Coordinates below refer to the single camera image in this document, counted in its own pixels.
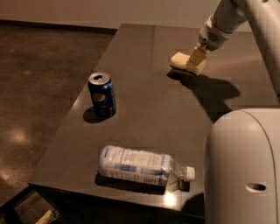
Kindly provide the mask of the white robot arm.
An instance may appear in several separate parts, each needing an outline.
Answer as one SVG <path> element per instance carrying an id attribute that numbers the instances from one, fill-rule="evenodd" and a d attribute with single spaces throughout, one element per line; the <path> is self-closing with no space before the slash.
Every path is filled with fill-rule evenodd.
<path id="1" fill-rule="evenodd" d="M 273 88 L 279 91 L 279 0 L 221 0 L 199 34 L 213 51 L 248 21 Z M 280 109 L 230 112 L 206 142 L 205 224 L 280 224 Z"/>

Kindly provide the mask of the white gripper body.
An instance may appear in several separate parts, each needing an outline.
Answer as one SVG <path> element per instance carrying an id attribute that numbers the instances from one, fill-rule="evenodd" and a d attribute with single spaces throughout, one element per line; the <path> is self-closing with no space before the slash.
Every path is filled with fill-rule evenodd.
<path id="1" fill-rule="evenodd" d="M 231 24 L 218 23 L 210 17 L 199 32 L 199 44 L 206 51 L 215 51 L 229 40 L 232 33 Z"/>

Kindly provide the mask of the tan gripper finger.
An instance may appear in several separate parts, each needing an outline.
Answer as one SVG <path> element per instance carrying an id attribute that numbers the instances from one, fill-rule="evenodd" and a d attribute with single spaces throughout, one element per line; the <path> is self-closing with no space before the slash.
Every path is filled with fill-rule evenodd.
<path id="1" fill-rule="evenodd" d="M 188 72 L 201 72 L 206 65 L 207 52 L 202 45 L 196 45 L 189 56 L 185 69 Z"/>

